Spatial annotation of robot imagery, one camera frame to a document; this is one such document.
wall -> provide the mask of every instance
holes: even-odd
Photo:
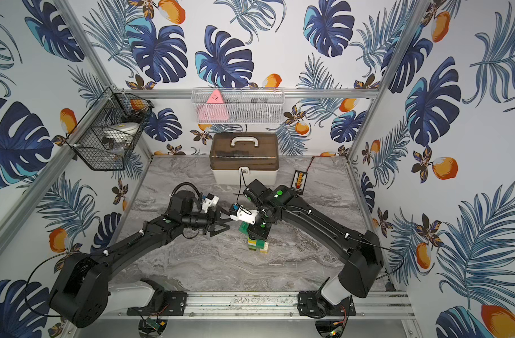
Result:
[[[381,65],[388,64],[392,49],[387,51],[394,46],[414,1],[250,4],[248,0],[85,0],[72,5],[119,88],[334,89],[378,87]],[[334,30],[326,33],[327,25],[334,25]],[[225,126],[200,129],[189,100],[158,101],[157,114],[167,108],[174,114],[167,111],[151,121],[148,134],[156,141],[167,141],[149,140],[153,152],[173,152],[167,149],[169,144],[180,145],[187,154],[206,154],[210,142],[198,144],[199,139],[226,130]],[[285,155],[344,154],[369,102],[361,99],[355,107],[352,99],[306,98],[290,100],[284,108],[289,112],[294,105],[302,116],[298,121],[249,126],[248,131],[276,132],[285,144]],[[173,131],[166,132],[166,137],[155,134],[157,120]],[[246,130],[240,125],[229,130],[241,128]]]
[[[427,18],[350,159],[424,337],[515,337],[515,0]]]
[[[0,2],[0,220],[60,149],[51,140],[67,137],[101,93],[64,27],[49,2]],[[39,268],[24,290],[26,279],[56,253],[106,246],[148,163],[140,149],[125,172],[92,172],[80,159],[71,161],[0,255],[0,337],[61,333],[59,317],[31,313],[23,298],[46,313],[49,288],[65,256]]]

plastic storage box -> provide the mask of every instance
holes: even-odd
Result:
[[[278,138],[270,132],[215,134],[210,151],[210,168],[218,184],[246,183],[259,179],[266,186],[276,183],[280,167]]]

small electronic board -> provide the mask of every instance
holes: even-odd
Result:
[[[307,176],[307,172],[295,170],[295,174],[293,175],[293,182],[291,183],[291,188],[294,191],[296,191],[299,195],[302,195],[302,193],[304,193],[304,186],[306,185]]]

brown translucent lid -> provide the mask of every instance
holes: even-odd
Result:
[[[272,132],[215,134],[210,151],[212,170],[278,170],[278,138]]]

pink triangular object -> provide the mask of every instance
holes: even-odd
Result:
[[[225,103],[222,98],[222,93],[215,89],[209,96],[207,103]],[[200,122],[216,122],[216,121],[227,121],[229,114],[227,113],[226,106],[221,104],[218,106],[203,105],[199,109],[199,121]]]

